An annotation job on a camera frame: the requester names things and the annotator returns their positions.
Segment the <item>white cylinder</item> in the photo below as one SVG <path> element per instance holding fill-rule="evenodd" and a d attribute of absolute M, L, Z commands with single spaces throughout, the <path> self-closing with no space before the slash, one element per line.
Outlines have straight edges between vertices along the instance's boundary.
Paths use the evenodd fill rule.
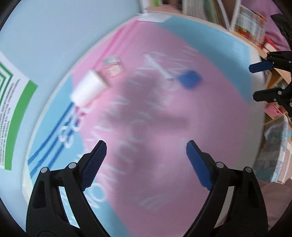
<path fill-rule="evenodd" d="M 109 87 L 108 83 L 94 70 L 89 70 L 71 94 L 71 100 L 80 108 Z"/>

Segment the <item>blue block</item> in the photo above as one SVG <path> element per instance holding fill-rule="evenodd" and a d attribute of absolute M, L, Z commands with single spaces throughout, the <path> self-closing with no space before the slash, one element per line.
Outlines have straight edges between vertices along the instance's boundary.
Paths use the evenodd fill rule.
<path fill-rule="evenodd" d="M 202 81 L 201 75 L 195 71 L 187 71 L 178 76 L 177 79 L 187 89 L 195 88 Z"/>

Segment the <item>silver screw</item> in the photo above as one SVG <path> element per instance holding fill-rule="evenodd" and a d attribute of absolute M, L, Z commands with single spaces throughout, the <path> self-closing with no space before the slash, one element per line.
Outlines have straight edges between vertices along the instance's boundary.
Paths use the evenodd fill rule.
<path fill-rule="evenodd" d="M 76 163 L 72 162 L 68 165 L 69 169 L 74 169 L 76 167 Z"/>
<path fill-rule="evenodd" d="M 45 172 L 47 172 L 48 171 L 48 168 L 47 167 L 43 167 L 43 168 L 41 168 L 41 173 L 45 173 Z"/>
<path fill-rule="evenodd" d="M 246 167 L 246 168 L 245 168 L 245 171 L 246 171 L 247 173 L 251 173 L 253 170 L 252 170 L 250 167 Z"/>
<path fill-rule="evenodd" d="M 224 164 L 222 162 L 218 162 L 216 163 L 216 166 L 220 169 L 222 169 L 224 167 Z"/>

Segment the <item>purple cloth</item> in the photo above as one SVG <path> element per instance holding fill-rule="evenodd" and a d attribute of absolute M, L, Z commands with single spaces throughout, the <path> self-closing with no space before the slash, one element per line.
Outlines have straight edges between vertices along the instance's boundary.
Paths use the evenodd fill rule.
<path fill-rule="evenodd" d="M 278 27 L 270 17 L 271 15 L 281 13 L 272 0 L 241 0 L 241 4 L 248 9 L 260 13 L 267 19 L 266 35 L 274 42 L 280 51 L 290 50 L 285 37 L 282 36 Z"/>

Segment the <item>wall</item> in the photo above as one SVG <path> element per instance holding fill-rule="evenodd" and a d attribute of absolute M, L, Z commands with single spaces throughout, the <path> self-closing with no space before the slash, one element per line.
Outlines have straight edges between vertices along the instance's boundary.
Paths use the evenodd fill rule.
<path fill-rule="evenodd" d="M 140 12 L 138 0 L 22 0 L 0 32 L 0 50 L 39 87 L 15 144 L 12 171 L 0 170 L 0 196 L 24 228 L 22 167 L 36 121 L 59 81 L 99 39 Z"/>

